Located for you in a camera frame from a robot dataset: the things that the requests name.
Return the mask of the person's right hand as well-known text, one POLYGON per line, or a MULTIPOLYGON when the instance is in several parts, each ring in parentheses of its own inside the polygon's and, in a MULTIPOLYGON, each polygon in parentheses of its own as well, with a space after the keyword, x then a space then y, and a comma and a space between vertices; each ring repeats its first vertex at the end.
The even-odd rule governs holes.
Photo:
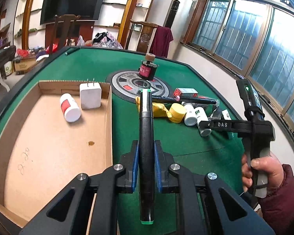
POLYGON ((262 158, 255 158, 251 160, 251 166, 248 166, 247 156, 243 154, 242 159, 242 183, 243 191, 247 192, 248 189, 252 186, 252 169, 262 171, 268 177, 268 189, 277 189, 280 187, 284 180, 284 170, 279 159, 270 152, 268 156, 262 158))

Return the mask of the maroon jacket sleeve forearm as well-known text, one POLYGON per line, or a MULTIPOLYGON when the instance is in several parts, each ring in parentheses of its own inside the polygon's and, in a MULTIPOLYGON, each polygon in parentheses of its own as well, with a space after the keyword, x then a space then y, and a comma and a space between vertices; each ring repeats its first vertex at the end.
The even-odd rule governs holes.
POLYGON ((294 234, 294 174, 290 165, 282 165, 282 184, 259 199, 263 219, 275 234, 294 234))

